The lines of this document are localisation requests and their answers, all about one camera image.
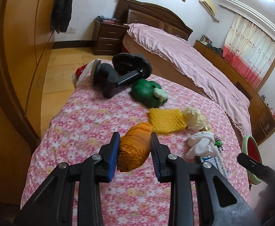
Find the metal screw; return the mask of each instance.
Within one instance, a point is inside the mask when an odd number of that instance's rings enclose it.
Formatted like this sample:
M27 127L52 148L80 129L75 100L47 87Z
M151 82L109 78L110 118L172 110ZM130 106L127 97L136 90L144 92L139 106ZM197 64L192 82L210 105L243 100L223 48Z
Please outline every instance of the metal screw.
M98 161L99 159L101 159L101 155L99 154L93 155L93 160Z
M60 163L60 164L58 165L58 167L59 167L60 169L65 169L65 168L67 167L67 163L62 162L62 163Z
M176 160L176 159L177 159L177 155L175 155L175 154L169 154L169 155L168 155L168 158L169 158L170 160Z
M212 167L212 164L208 161L205 161L203 164L202 164L205 168L211 168Z

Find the baseboard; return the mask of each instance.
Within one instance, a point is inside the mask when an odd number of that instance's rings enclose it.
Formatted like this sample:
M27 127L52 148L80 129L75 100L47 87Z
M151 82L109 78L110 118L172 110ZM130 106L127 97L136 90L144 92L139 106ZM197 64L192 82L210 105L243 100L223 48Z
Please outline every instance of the baseboard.
M91 47L91 40L66 40L66 41L55 41L53 49L57 48L68 48L68 47Z

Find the pink bedspread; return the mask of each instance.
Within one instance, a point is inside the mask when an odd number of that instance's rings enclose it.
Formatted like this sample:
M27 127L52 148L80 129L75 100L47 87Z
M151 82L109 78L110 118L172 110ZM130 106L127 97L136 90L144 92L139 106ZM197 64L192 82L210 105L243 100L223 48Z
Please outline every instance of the pink bedspread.
M130 24L129 27L127 32L135 42L166 60L218 103L242 138L252 134L247 97L187 41L148 25Z
M199 108L224 142L222 156L229 170L229 182L250 203L246 170L237 161L240 147L225 112L215 102L170 82L151 75L149 80L158 82L168 93L163 108ZM124 135L130 127L147 121L148 109L129 95L130 88L111 99L104 99L94 90L90 73L80 77L77 88L51 121L41 144L36 149L28 169L21 207L60 162L77 164L98 153L100 147L110 141L114 131ZM169 135L158 135L161 143L169 146L172 153L181 157L188 151L185 144L187 130ZM198 225L195 186L194 220ZM109 184L100 184L104 225L167 225L170 205L170 184L158 183L151 155L138 169L116 172ZM73 225L77 225L78 184L75 190Z

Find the white curtain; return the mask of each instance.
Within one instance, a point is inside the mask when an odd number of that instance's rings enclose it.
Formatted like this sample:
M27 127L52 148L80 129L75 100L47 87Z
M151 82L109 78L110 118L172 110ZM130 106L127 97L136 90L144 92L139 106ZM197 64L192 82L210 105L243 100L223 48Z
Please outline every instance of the white curtain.
M255 24L236 15L225 41L224 58L256 88L275 58L275 42Z

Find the air conditioner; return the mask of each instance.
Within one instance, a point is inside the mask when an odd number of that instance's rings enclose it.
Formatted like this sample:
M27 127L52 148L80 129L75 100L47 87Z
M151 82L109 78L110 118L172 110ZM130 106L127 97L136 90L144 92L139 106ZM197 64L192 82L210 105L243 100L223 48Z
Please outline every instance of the air conditioner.
M199 0L199 2L203 5L203 7L208 11L208 13L212 16L213 20L217 23L219 21L215 18L215 14L217 9L211 0Z

